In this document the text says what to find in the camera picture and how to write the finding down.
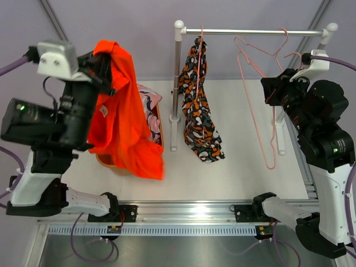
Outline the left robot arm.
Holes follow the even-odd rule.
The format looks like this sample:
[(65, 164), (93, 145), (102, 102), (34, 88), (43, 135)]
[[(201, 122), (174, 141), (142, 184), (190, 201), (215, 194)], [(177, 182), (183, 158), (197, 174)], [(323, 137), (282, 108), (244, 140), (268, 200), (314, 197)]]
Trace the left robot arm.
[(94, 222), (112, 222), (120, 216), (118, 199), (112, 193), (86, 194), (61, 181), (78, 153), (92, 148), (87, 137), (99, 95), (115, 94), (109, 54), (87, 53), (77, 62), (88, 80), (65, 80), (63, 94), (53, 100), (53, 107), (17, 98), (7, 106), (1, 139), (31, 148), (18, 175), (10, 178), (7, 215), (49, 217), (83, 212)]

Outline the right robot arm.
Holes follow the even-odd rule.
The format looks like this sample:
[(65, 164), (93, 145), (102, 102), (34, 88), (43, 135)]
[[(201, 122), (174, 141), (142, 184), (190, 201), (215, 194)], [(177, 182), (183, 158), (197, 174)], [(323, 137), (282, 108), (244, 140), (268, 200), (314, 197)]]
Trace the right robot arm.
[(298, 144), (313, 176), (319, 211), (307, 212), (267, 192), (254, 197), (252, 215), (275, 219), (293, 229), (307, 250), (337, 259), (355, 244), (351, 180), (355, 174), (352, 137), (338, 126), (348, 107), (342, 87), (311, 80), (287, 69), (261, 79), (265, 102), (280, 106), (298, 133)]

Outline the pink navy patterned shorts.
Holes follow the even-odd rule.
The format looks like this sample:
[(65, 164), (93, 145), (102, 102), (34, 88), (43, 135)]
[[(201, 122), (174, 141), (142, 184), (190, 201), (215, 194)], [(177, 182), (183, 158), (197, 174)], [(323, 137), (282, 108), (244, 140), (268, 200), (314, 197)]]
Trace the pink navy patterned shorts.
[(146, 116), (146, 122), (150, 129), (151, 136), (149, 140), (160, 144), (161, 143), (161, 132), (160, 132), (160, 119), (154, 111), (157, 111), (157, 105), (161, 101), (162, 96), (159, 95), (154, 90), (143, 86), (141, 84), (137, 85), (137, 88), (140, 93), (142, 106)]

